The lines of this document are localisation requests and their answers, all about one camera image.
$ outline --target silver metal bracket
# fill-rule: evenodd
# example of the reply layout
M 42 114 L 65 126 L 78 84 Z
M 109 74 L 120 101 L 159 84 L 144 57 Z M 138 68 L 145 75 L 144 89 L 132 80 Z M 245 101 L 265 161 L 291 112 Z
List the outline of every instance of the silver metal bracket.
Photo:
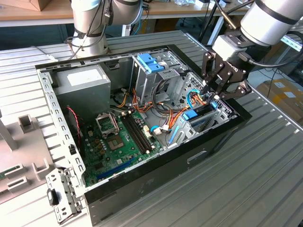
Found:
M 83 209 L 80 196 L 76 198 L 72 182 L 73 168 L 55 169 L 46 176 L 47 197 L 54 211 L 59 224 L 62 224 L 72 217 L 77 216 Z

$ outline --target open computer tower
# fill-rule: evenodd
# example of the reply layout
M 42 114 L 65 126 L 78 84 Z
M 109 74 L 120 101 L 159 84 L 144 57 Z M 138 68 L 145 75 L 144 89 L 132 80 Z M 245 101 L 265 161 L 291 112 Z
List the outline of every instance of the open computer tower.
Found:
M 217 152 L 251 115 L 202 94 L 174 45 L 36 66 L 66 166 L 46 176 L 58 223 L 105 220 Z

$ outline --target red wire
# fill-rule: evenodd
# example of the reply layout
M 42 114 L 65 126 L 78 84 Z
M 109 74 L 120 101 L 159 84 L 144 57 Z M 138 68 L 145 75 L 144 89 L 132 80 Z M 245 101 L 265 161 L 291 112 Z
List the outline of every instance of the red wire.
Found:
M 66 107 L 66 108 L 72 112 L 72 114 L 74 115 L 74 117 L 76 119 L 77 129 L 78 129 L 78 143 L 79 143 L 79 147 L 80 147 L 80 127 L 79 127 L 78 117 L 77 117 L 76 113 L 70 107 Z

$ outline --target metal table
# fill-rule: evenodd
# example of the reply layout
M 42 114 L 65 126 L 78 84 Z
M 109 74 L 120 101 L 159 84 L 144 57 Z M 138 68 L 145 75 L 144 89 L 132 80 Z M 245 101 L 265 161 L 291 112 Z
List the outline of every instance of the metal table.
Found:
M 299 22 L 295 24 L 294 27 L 292 27 L 291 31 L 298 31 L 300 33 L 303 33 L 303 19 L 299 20 Z M 281 41 L 297 51 L 300 51 L 302 48 L 302 40 L 296 35 L 285 35 Z
M 180 31 L 108 40 L 114 52 L 176 44 L 199 66 L 203 46 Z M 64 44 L 42 47 L 60 60 Z M 0 52 L 0 108 L 5 124 L 25 113 L 37 117 L 53 160 L 66 162 L 34 65 L 49 60 L 38 50 Z M 253 92 L 238 102 L 252 119 L 221 151 L 111 216 L 102 227 L 297 226 L 303 218 L 303 130 Z M 57 226 L 44 184 L 0 205 L 5 226 Z M 68 227 L 90 226 L 83 212 Z

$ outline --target ram slot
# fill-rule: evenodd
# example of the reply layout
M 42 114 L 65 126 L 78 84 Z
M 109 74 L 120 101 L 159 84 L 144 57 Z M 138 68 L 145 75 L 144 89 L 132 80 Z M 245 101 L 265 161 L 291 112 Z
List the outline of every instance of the ram slot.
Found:
M 130 136 L 132 137 L 142 154 L 145 154 L 148 150 L 152 150 L 152 147 L 149 144 L 148 140 L 145 138 L 142 131 L 138 128 L 136 122 L 131 116 L 126 116 L 125 118 L 122 118 L 122 123 L 125 125 L 127 131 L 129 132 Z
M 137 147 L 139 148 L 140 152 L 141 153 L 145 153 L 143 144 L 136 137 L 136 134 L 133 132 L 133 129 L 131 128 L 129 122 L 126 119 L 122 118 L 122 123 L 125 126 L 126 130 L 128 131 L 128 133 L 130 134 L 130 136 L 132 137 L 132 139 L 134 140 L 134 142 L 137 145 Z
M 140 136 L 140 138 L 142 139 L 142 142 L 144 143 L 145 148 L 147 150 L 151 150 L 152 147 L 151 147 L 150 143 L 148 142 L 145 135 L 143 134 L 143 132 L 141 131 L 141 129 L 138 127 L 138 125 L 136 124 L 136 122 L 134 121 L 134 119 L 131 116 L 129 117 L 129 122 L 132 125 L 133 129 L 138 132 L 138 136 Z

